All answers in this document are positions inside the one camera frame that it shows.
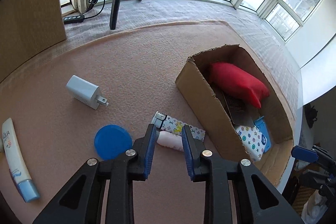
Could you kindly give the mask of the white gloved right hand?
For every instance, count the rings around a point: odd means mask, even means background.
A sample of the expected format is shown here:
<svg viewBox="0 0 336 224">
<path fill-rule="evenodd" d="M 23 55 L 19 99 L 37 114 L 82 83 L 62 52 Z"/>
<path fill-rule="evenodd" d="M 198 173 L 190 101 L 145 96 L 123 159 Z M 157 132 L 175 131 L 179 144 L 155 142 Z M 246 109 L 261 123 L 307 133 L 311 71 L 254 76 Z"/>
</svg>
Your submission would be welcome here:
<svg viewBox="0 0 336 224">
<path fill-rule="evenodd" d="M 316 190 L 303 206 L 301 218 L 305 224 L 317 223 L 327 210 L 327 198 Z"/>
</svg>

